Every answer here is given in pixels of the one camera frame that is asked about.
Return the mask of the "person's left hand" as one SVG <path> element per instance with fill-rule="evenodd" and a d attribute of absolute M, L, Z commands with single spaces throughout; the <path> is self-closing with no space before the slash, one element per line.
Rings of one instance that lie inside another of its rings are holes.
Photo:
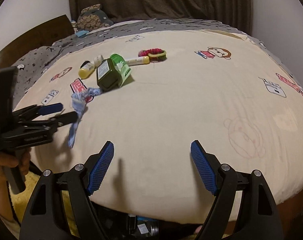
<path fill-rule="evenodd" d="M 31 148 L 25 149 L 20 160 L 18 160 L 17 157 L 0 152 L 0 181 L 6 180 L 4 169 L 3 169 L 4 167 L 8 167 L 8 168 L 18 167 L 22 175 L 27 175 L 30 168 L 30 160 L 31 160 L 30 151 Z"/>

